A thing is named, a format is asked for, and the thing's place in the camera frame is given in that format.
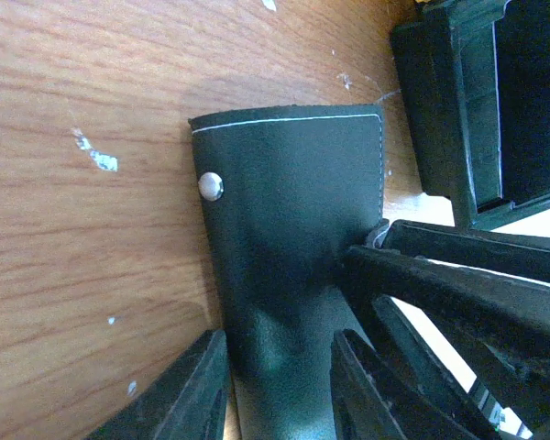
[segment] black container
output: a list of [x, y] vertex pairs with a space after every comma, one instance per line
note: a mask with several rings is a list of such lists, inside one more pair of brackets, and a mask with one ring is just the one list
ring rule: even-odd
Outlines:
[[423, 190], [457, 226], [550, 208], [550, 0], [447, 0], [391, 45]]

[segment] wooden table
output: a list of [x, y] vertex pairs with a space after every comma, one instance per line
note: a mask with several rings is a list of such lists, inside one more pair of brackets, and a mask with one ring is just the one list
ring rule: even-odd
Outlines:
[[83, 437], [220, 325], [189, 117], [385, 96], [385, 216], [452, 222], [391, 59], [413, 2], [275, 4], [0, 0], [0, 438]]

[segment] white stitching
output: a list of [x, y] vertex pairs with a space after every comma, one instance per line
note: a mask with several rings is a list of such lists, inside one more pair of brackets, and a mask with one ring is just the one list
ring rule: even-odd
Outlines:
[[250, 124], [260, 124], [263, 122], [290, 122], [290, 121], [313, 121], [316, 119], [343, 119], [350, 117], [369, 117], [375, 116], [379, 120], [379, 219], [383, 216], [383, 121], [377, 113], [369, 113], [364, 115], [334, 115], [334, 116], [307, 116], [307, 117], [282, 117], [276, 119], [256, 119], [252, 121], [231, 122], [229, 124], [221, 124], [219, 126], [205, 126], [198, 128], [192, 134], [200, 133], [207, 130], [216, 130], [225, 127], [246, 126]]

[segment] leather sheath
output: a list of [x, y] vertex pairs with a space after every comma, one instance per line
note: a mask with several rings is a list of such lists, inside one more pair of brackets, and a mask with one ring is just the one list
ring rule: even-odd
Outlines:
[[383, 124], [376, 105], [285, 106], [190, 121], [198, 179], [249, 439], [334, 439], [334, 331], [365, 338], [335, 277], [339, 256], [382, 218]]

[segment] black leather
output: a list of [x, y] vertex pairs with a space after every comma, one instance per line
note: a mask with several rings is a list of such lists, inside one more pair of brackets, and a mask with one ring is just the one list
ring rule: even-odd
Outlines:
[[198, 178], [224, 180], [203, 212], [243, 438], [336, 438], [330, 345], [335, 330], [364, 335], [334, 278], [381, 219], [380, 108], [262, 108], [191, 126]]

